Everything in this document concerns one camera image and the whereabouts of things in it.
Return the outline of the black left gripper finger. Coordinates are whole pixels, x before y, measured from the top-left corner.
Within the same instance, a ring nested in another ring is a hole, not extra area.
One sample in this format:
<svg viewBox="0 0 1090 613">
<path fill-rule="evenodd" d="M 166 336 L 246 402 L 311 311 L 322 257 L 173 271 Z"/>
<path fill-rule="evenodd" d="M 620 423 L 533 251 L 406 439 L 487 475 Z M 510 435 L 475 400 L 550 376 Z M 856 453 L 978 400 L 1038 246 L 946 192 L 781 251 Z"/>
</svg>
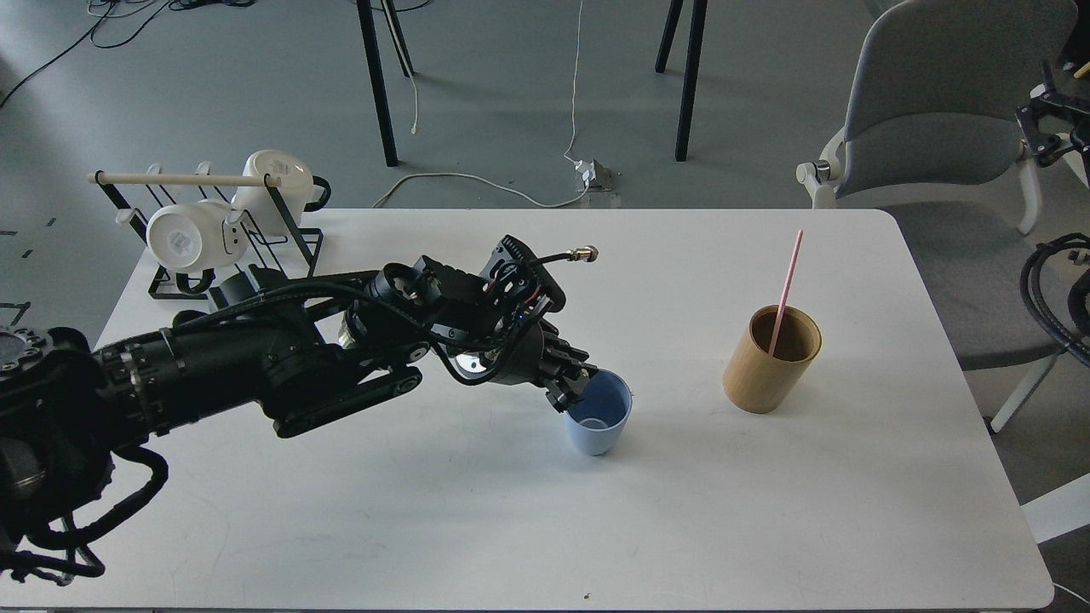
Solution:
<svg viewBox="0 0 1090 613">
<path fill-rule="evenodd" d="M 548 378 L 593 377 L 600 368 L 590 364 L 589 353 L 560 336 L 552 324 L 542 324 L 542 372 Z"/>
<path fill-rule="evenodd" d="M 557 374 L 542 381 L 542 388 L 550 406 L 560 414 L 582 400 L 588 388 L 589 371 L 576 371 L 573 374 Z"/>
</svg>

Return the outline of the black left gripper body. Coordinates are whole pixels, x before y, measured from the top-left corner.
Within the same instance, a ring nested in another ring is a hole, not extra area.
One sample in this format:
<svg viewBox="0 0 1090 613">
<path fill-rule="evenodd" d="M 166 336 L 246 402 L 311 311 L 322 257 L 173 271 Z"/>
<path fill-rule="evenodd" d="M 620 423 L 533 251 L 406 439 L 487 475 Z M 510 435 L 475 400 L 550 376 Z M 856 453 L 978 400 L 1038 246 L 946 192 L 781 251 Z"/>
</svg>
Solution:
<svg viewBox="0 0 1090 613">
<path fill-rule="evenodd" d="M 429 256 L 417 261 L 417 306 L 424 341 L 456 380 L 542 387 L 542 324 L 565 306 L 565 292 L 550 276 L 553 261 L 594 261 L 595 247 L 540 257 L 506 235 L 479 274 L 455 269 Z"/>
</svg>

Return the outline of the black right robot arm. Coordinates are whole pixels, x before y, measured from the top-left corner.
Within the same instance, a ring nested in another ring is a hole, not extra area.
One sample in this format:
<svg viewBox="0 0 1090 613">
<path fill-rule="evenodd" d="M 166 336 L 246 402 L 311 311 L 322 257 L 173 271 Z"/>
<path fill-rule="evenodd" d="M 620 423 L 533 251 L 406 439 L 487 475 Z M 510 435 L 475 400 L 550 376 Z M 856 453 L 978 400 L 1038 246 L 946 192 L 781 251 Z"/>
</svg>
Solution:
<svg viewBox="0 0 1090 613">
<path fill-rule="evenodd" d="M 1089 164 L 1089 112 L 1087 100 L 1056 89 L 1047 60 L 1041 62 L 1041 84 L 1030 93 L 1030 100 L 1016 110 L 1016 120 L 1024 132 L 1025 144 L 1036 166 L 1066 163 L 1080 179 L 1087 179 Z M 1047 242 L 1040 242 L 1027 259 L 1019 274 L 1021 301 L 1041 329 L 1070 354 L 1079 364 L 1089 364 L 1087 334 L 1087 235 L 1071 232 Z M 1074 255 L 1073 263 L 1082 266 L 1080 276 L 1067 290 L 1059 290 L 1059 280 L 1043 283 L 1042 275 L 1051 269 L 1056 255 Z"/>
</svg>

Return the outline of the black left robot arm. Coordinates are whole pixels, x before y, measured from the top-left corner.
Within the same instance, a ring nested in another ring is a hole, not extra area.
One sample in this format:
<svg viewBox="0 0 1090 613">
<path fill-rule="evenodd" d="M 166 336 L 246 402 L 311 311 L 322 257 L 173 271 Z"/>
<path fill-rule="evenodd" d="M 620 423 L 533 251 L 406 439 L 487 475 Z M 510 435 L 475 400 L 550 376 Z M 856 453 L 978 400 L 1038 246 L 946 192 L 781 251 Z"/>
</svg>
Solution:
<svg viewBox="0 0 1090 613">
<path fill-rule="evenodd" d="M 567 301 L 548 265 L 597 256 L 507 235 L 479 274 L 428 256 L 300 279 L 251 266 L 208 289 L 210 312 L 99 349 L 76 329 L 3 327 L 3 573 L 101 576 L 90 544 L 168 480 L 148 438 L 243 404 L 293 438 L 416 389 L 436 354 L 467 387 L 531 384 L 566 412 L 600 369 L 546 318 Z"/>
</svg>

